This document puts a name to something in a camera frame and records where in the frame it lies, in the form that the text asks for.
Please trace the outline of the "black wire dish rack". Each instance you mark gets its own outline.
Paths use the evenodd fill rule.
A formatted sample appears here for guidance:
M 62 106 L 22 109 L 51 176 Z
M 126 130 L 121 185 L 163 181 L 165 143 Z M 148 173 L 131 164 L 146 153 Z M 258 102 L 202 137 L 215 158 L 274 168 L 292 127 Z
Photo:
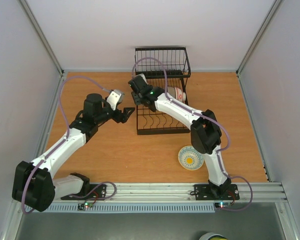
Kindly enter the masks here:
M 136 103 L 136 132 L 138 135 L 187 134 L 187 126 L 169 114 L 159 111 L 155 100 L 171 98 L 188 104 L 186 86 L 191 66 L 184 46 L 136 47 L 134 67 L 136 75 L 143 74 L 148 88 L 147 100 L 133 94 Z

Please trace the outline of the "orange floral patterned bowl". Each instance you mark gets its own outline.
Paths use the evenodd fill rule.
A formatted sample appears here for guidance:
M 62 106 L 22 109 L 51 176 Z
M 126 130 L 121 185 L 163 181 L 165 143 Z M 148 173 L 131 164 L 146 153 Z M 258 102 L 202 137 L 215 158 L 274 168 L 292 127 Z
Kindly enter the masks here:
M 182 89 L 176 87 L 175 88 L 175 98 L 178 101 L 184 103 L 187 99 L 187 96 L 186 96 L 186 93 L 184 93 Z

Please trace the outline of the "yellow dotted bowl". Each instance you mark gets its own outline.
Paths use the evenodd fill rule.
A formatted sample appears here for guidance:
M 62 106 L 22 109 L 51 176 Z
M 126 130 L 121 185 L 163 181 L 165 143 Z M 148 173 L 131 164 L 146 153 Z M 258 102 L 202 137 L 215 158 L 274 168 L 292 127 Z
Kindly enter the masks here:
M 192 145 L 182 147 L 177 155 L 180 165 L 189 171 L 196 171 L 204 165 L 203 154 L 199 153 Z

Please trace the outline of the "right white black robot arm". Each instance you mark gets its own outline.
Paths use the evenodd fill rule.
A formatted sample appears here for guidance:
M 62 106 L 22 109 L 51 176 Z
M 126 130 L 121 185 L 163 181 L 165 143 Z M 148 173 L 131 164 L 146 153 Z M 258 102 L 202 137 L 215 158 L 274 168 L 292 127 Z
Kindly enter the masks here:
M 222 126 L 213 111 L 200 111 L 177 100 L 168 88 L 154 87 L 140 74 L 128 82 L 136 105 L 151 111 L 163 112 L 181 122 L 190 130 L 192 147 L 203 154 L 208 170 L 208 184 L 215 199 L 224 197 L 232 183 L 221 156 Z

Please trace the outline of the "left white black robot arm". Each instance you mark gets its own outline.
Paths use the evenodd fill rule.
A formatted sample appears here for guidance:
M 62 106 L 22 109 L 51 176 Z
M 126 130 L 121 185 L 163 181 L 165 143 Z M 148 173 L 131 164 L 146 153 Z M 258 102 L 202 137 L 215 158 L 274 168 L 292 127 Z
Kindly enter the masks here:
M 79 173 L 54 179 L 59 168 L 83 147 L 104 123 L 113 120 L 126 123 L 135 110 L 133 107 L 118 109 L 125 94 L 120 90 L 111 90 L 108 97 L 98 93 L 86 96 L 83 109 L 68 126 L 65 134 L 46 152 L 30 162 L 21 161 L 14 174 L 12 199 L 23 207 L 45 211 L 51 203 L 62 197 L 70 196 L 86 199 L 91 193 L 90 179 Z

